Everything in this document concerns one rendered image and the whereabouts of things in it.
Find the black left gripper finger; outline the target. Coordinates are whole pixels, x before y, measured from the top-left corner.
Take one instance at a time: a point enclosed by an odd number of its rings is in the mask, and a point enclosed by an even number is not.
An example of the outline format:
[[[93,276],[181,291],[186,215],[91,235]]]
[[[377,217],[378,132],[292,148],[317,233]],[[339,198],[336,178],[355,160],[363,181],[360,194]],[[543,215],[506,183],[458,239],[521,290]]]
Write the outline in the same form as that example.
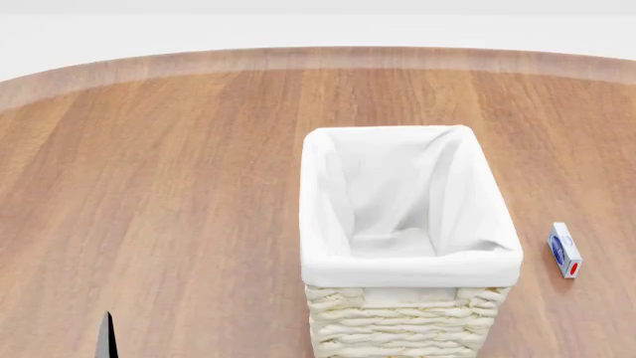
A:
[[[108,311],[104,313],[99,326],[94,358],[119,358],[113,318]]]

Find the white lined wicker basket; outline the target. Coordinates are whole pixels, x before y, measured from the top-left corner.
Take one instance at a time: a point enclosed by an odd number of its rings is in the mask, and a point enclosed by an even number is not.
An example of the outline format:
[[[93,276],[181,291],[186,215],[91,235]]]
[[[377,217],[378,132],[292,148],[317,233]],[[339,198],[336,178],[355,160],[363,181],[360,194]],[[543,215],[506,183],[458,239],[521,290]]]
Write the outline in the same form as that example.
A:
[[[523,250],[473,131],[324,127],[303,142],[315,358],[476,358]]]

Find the small white blue box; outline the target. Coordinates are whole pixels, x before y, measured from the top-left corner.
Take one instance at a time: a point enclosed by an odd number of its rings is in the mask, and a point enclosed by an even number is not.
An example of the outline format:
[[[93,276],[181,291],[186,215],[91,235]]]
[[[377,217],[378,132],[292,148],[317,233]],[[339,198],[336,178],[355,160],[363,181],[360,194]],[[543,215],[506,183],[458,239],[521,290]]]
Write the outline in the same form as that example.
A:
[[[582,265],[582,256],[565,223],[553,223],[548,246],[561,275],[566,279],[576,278]]]

